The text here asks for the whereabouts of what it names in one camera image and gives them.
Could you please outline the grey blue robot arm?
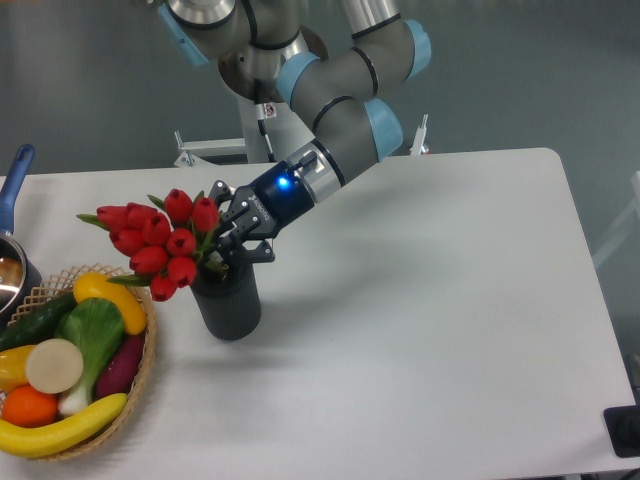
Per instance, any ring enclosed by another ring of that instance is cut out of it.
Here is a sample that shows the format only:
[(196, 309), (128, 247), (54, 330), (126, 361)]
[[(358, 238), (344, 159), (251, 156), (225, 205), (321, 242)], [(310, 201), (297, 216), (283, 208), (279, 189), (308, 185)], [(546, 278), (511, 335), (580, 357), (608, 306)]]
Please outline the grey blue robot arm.
[(353, 41), (336, 59), (315, 54), (295, 1), (167, 1), (169, 29), (199, 62), (230, 60), (257, 102), (285, 104), (311, 139), (246, 186), (214, 187), (227, 203), (206, 259), (270, 262), (270, 240), (287, 225), (390, 156), (402, 127), (379, 97), (423, 71), (431, 41), (394, 1), (345, 1)]

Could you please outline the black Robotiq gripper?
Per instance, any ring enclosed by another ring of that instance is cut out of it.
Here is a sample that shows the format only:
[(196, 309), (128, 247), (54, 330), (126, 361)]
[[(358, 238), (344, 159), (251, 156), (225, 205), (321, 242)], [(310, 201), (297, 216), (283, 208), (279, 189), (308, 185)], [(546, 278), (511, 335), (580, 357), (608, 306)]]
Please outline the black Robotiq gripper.
[[(218, 275), (239, 275), (253, 264), (275, 260), (273, 247), (266, 239), (275, 238), (294, 220), (314, 207), (314, 201), (293, 167), (281, 161), (248, 185), (235, 189), (216, 180), (208, 198), (218, 210), (223, 235), (214, 255)], [(246, 241), (260, 241), (255, 248)]]

